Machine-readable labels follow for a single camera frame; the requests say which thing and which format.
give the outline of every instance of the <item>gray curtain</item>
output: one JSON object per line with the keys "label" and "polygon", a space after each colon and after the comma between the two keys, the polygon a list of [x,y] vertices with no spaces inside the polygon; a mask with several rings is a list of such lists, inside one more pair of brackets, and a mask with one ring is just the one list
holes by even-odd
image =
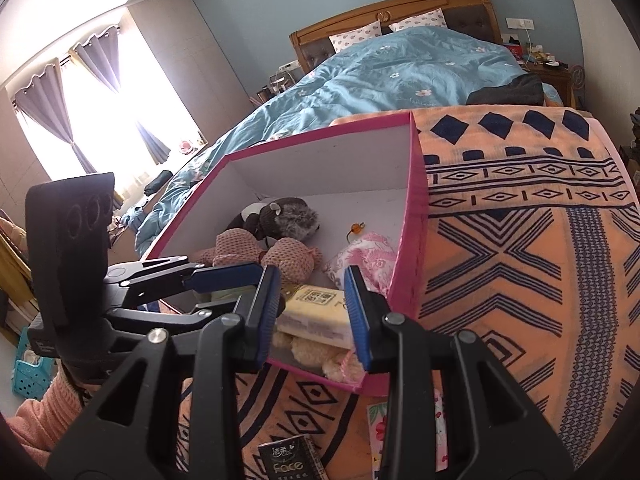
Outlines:
{"label": "gray curtain", "polygon": [[36,121],[48,132],[71,145],[82,168],[87,173],[96,173],[95,168],[74,142],[69,114],[66,111],[65,96],[62,91],[60,62],[47,65],[44,73],[34,76],[27,88],[22,88],[14,97],[15,105],[27,117]]}
{"label": "gray curtain", "polygon": [[[82,64],[101,83],[116,94],[120,93],[120,60],[118,56],[118,29],[108,28],[100,36],[92,36],[85,44],[69,51],[71,59]],[[156,164],[162,164],[171,151],[162,140],[136,120],[136,128]]]}

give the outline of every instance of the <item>cardboard box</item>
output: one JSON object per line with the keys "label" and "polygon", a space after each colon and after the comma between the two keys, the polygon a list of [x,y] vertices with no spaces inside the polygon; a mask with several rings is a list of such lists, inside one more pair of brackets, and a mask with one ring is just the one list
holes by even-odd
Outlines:
{"label": "cardboard box", "polygon": [[[324,262],[347,245],[354,222],[389,238],[398,251],[387,297],[392,310],[415,317],[423,282],[428,184],[414,118],[410,113],[365,119],[272,140],[226,155],[198,184],[145,255],[193,254],[247,205],[286,196],[303,198],[318,212],[319,231],[308,241]],[[316,270],[309,283],[333,287]],[[193,295],[170,298],[189,310]],[[386,395],[383,376],[363,383],[333,383],[320,370],[302,370],[278,354],[270,362],[314,381],[371,396]]]}

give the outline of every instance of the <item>blue duvet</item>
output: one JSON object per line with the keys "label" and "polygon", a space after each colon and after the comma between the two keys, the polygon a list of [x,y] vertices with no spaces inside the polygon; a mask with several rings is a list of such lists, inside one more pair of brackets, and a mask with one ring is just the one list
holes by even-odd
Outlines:
{"label": "blue duvet", "polygon": [[178,171],[140,226],[144,253],[187,199],[191,183],[226,153],[328,126],[353,114],[462,105],[471,92],[524,72],[511,53],[443,27],[414,27],[353,45],[261,106]]}

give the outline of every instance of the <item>blue plastic basket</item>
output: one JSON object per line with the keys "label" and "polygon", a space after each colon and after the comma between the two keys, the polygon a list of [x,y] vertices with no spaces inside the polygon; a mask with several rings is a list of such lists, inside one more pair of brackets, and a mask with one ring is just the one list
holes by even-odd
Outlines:
{"label": "blue plastic basket", "polygon": [[28,344],[27,329],[22,330],[18,350],[15,353],[14,383],[12,388],[14,393],[25,399],[42,400],[44,393],[49,389],[53,380],[54,359],[51,357],[41,357],[37,364],[32,365],[21,359]]}

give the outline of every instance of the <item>metal screw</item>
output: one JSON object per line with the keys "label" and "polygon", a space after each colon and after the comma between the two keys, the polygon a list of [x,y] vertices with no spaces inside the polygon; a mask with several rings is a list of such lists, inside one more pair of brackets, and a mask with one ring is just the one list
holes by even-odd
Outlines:
{"label": "metal screw", "polygon": [[238,314],[223,314],[220,316],[220,321],[224,326],[235,326],[242,321],[242,318]]}
{"label": "metal screw", "polygon": [[153,344],[158,344],[163,342],[168,335],[168,332],[164,328],[155,328],[146,335],[146,338]]}
{"label": "metal screw", "polygon": [[458,332],[458,339],[463,343],[471,344],[476,341],[476,334],[471,330],[461,330]]}
{"label": "metal screw", "polygon": [[385,316],[385,321],[389,323],[389,325],[402,325],[402,323],[404,323],[404,314],[390,312]]}

